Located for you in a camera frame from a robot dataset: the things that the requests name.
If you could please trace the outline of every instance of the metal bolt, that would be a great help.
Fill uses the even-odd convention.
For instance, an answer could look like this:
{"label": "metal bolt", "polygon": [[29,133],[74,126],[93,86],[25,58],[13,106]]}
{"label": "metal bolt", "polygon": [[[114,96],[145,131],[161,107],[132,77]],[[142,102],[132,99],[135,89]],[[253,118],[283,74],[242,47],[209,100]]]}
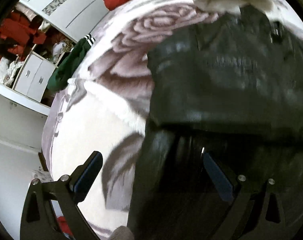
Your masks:
{"label": "metal bolt", "polygon": [[68,175],[63,175],[63,176],[60,177],[60,180],[61,180],[61,181],[66,181],[66,180],[68,180],[68,179],[69,179],[69,176],[68,176]]}
{"label": "metal bolt", "polygon": [[268,182],[269,182],[270,185],[274,185],[275,184],[275,180],[274,179],[269,179]]}
{"label": "metal bolt", "polygon": [[33,185],[36,185],[38,182],[39,182],[39,179],[33,179],[33,180],[32,180],[32,184],[33,184]]}
{"label": "metal bolt", "polygon": [[246,177],[244,175],[239,175],[238,180],[239,181],[246,181]]}

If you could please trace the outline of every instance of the white wall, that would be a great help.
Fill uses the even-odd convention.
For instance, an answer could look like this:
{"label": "white wall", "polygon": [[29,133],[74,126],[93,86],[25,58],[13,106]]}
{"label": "white wall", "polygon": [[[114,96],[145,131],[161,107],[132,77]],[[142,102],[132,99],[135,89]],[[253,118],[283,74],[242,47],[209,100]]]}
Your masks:
{"label": "white wall", "polygon": [[0,143],[0,221],[14,240],[19,240],[21,214],[32,170],[40,165],[37,152]]}
{"label": "white wall", "polygon": [[47,116],[0,95],[0,137],[41,151],[42,130]]}

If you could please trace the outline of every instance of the bed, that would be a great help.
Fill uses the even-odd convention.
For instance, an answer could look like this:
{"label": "bed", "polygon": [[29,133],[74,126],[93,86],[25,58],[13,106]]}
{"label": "bed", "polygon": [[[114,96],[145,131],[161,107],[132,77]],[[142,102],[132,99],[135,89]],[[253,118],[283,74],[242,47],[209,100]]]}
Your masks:
{"label": "bed", "polygon": [[[286,0],[272,0],[266,15],[303,40],[303,22]],[[79,208],[104,239],[127,224],[135,162],[145,135],[153,90],[146,53],[173,31],[212,23],[221,12],[204,12],[193,0],[129,0],[95,27],[96,42],[68,87],[53,102],[42,148],[54,180],[94,150],[104,165]]]}

